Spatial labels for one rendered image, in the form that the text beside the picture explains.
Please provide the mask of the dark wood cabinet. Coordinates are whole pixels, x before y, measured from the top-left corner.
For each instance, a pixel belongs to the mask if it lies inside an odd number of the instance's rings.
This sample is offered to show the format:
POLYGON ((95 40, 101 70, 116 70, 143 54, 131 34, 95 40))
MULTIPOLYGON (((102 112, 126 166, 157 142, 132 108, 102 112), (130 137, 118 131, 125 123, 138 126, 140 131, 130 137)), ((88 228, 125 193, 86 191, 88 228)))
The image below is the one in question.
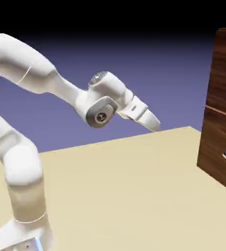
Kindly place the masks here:
POLYGON ((216 32, 197 166, 226 187, 226 28, 216 32))

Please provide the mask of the dark wood drawer front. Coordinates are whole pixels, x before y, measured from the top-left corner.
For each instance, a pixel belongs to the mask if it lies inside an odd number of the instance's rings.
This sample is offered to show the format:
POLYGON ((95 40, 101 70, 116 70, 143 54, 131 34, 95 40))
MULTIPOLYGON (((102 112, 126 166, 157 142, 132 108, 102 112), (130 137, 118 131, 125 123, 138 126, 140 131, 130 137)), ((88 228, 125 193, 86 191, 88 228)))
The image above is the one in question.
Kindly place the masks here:
POLYGON ((226 114, 226 28, 216 32, 206 105, 226 114))
POLYGON ((197 166, 226 187, 226 114, 207 107, 201 130, 197 166))

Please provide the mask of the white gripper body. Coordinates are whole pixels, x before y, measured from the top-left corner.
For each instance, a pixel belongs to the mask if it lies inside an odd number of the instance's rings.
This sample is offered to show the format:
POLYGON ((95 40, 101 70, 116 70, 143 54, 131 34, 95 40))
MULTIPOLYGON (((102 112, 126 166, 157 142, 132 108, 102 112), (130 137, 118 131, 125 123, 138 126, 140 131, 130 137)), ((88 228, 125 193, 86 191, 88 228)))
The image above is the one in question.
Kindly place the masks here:
POLYGON ((137 120, 137 123, 152 132, 157 131, 160 127, 160 121, 149 109, 147 109, 144 114, 137 120))

